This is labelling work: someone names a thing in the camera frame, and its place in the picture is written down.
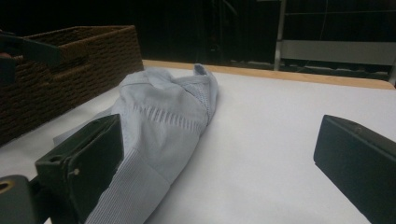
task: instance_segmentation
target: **wooden table edge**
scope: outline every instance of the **wooden table edge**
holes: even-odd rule
[[[179,68],[179,69],[192,69],[193,67],[192,63],[172,63],[172,62],[152,61],[152,60],[143,60],[143,65],[155,66],[155,67]],[[268,77],[275,79],[314,82],[314,83],[331,84],[338,86],[395,90],[395,88],[389,82],[383,80],[377,80],[377,79],[356,78],[356,77],[331,77],[331,76],[323,76],[323,75],[278,72],[278,71],[270,71],[270,70],[226,67],[226,66],[217,66],[217,65],[205,65],[205,67],[211,72],[227,73],[227,74],[234,74],[240,76]]]

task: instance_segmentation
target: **white table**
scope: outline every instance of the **white table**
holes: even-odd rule
[[[176,77],[191,71],[169,68]],[[369,223],[313,161],[323,115],[396,140],[396,91],[214,74],[212,123],[148,223]],[[0,148],[0,176],[35,176],[52,138],[111,106],[118,90]]]

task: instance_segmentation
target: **brown woven basket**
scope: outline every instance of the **brown woven basket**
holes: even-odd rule
[[[133,26],[72,27],[25,38],[57,46],[61,64],[15,57],[15,83],[0,86],[0,145],[143,70]]]

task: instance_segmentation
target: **dark background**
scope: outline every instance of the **dark background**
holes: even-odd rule
[[[273,63],[279,9],[279,1],[253,0],[1,0],[0,29],[134,24],[144,59]],[[289,0],[284,38],[395,42],[396,1]]]

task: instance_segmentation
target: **white tabletop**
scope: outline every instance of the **white tabletop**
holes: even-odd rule
[[[396,91],[214,75],[216,115],[148,223],[369,223],[315,165],[315,144],[325,114],[396,140]],[[0,176],[34,177],[53,137],[117,97],[116,88],[2,146]]]

